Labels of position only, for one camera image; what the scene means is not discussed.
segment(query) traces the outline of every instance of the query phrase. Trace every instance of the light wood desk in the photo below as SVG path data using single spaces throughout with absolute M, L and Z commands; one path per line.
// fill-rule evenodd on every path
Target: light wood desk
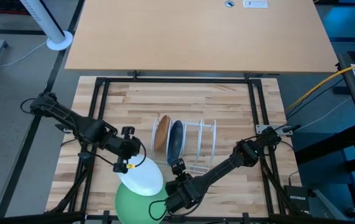
M 333 73 L 313 0 L 88 0 L 65 68 Z
M 72 109 L 83 116 L 87 116 L 89 112 L 95 80 L 96 77 L 80 78 Z M 270 123 L 285 124 L 285 113 L 277 80 L 262 79 L 262 86 Z M 262 124 L 258 97 L 256 102 L 257 113 Z M 95 117 L 98 110 L 99 103 L 95 109 Z M 255 135 L 247 84 L 134 82 L 110 84 L 104 120 L 119 131 L 123 126 L 134 126 L 135 136 L 141 139 L 147 150 L 150 149 L 154 119 L 165 114 L 172 119 L 186 122 L 197 122 L 203 119 L 205 124 L 211 124 L 214 119 L 217 121 L 213 167 L 228 158 L 236 141 Z M 192 133 L 187 134 L 187 155 L 183 157 L 186 163 L 192 162 L 196 153 L 196 150 L 190 153 L 190 149 L 196 149 L 197 144 L 195 140 L 190 139 Z M 72 138 L 71 134 L 67 134 L 64 141 Z M 283 137 L 283 140 L 291 143 L 288 137 Z M 202 152 L 205 155 L 200 159 L 202 162 L 210 157 L 211 141 L 211 134 L 206 134 L 204 131 Z M 56 206 L 72 186 L 79 151 L 80 146 L 76 141 L 62 147 L 48 198 L 48 210 Z M 98 150 L 97 153 L 110 161 L 116 160 L 116 156 L 108 151 Z M 275 156 L 281 183 L 286 185 L 288 176 L 298 169 L 295 154 L 289 146 L 281 142 L 277 146 Z M 165 181 L 174 178 L 170 169 L 162 169 L 162 173 Z M 104 210 L 109 210 L 112 215 L 115 215 L 114 197 L 120 183 L 119 178 L 113 174 L 112 167 L 96 159 L 87 213 L 102 215 Z M 292 183 L 300 185 L 299 174 L 292 175 Z M 270 186 L 274 212 L 278 213 L 276 193 L 271 184 Z M 76 209 L 79 209 L 81 192 L 78 194 L 77 202 Z M 213 184 L 202 204 L 190 216 L 241 217 L 244 212 L 249 213 L 250 217 L 268 217 L 259 162 L 254 167 L 240 167 Z

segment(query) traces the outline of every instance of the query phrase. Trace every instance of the blue plate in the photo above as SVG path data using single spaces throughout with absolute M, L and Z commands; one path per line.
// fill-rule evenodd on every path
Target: blue plate
M 178 159 L 183 146 L 183 124 L 181 121 L 176 121 L 170 129 L 169 145 L 167 152 L 167 163 L 172 163 Z

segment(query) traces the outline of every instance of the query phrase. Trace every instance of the white dish rack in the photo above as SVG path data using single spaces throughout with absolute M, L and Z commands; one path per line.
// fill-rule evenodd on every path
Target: white dish rack
M 167 154 L 168 154 L 168 147 L 169 147 L 169 138 L 170 138 L 170 130 L 174 124 L 174 120 L 170 120 L 169 126 L 168 126 L 168 133 L 167 133 L 167 141 L 166 141 L 166 150 L 165 150 L 165 160 L 164 161 L 159 161 L 155 159 L 155 133 L 157 131 L 158 125 L 159 125 L 159 118 L 155 119 L 154 122 L 154 127 L 152 129 L 152 139 L 151 139 L 151 159 L 159 166 L 159 167 L 170 167 L 168 162 L 167 162 Z M 187 135 L 187 126 L 196 126 L 198 127 L 198 146 L 197 146 L 197 151 L 196 151 L 196 156 L 195 156 L 195 161 L 194 164 L 185 164 L 185 167 L 187 168 L 188 171 L 191 172 L 196 172 L 199 174 L 205 174 L 210 170 L 212 160 L 214 158 L 214 150 L 216 149 L 216 136 L 217 136 L 217 124 L 216 120 L 213 120 L 213 124 L 204 124 L 203 120 L 200 120 L 198 123 L 188 123 L 188 122 L 183 122 L 183 142 L 182 142 L 182 149 L 180 150 L 180 155 L 178 156 L 179 158 L 183 157 L 184 152 L 185 152 L 185 140 L 186 140 L 186 135 Z M 210 156 L 210 160 L 208 162 L 208 165 L 205 166 L 198 166 L 198 159 L 200 158 L 201 155 L 201 143 L 202 143 L 202 132 L 203 130 L 208 129 L 213 133 L 213 143 L 212 143 L 212 152 Z

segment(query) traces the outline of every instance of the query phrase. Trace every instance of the white plate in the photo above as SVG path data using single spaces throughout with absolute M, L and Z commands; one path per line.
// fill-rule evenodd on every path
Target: white plate
M 132 156 L 129 164 L 138 164 L 143 155 Z M 162 190 L 164 178 L 158 166 L 148 157 L 139 167 L 129 169 L 126 174 L 117 173 L 122 183 L 131 191 L 143 196 L 153 196 Z

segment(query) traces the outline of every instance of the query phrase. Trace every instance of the green plate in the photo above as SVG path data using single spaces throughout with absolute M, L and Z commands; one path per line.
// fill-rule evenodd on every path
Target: green plate
M 167 193 L 165 187 L 154 196 L 142 196 L 129 190 L 124 184 L 120 184 L 115 196 L 115 210 L 119 221 L 123 224 L 157 224 L 162 221 L 151 219 L 148 207 L 151 202 L 165 200 Z M 154 218 L 161 217 L 166 206 L 163 202 L 151 206 L 151 215 Z

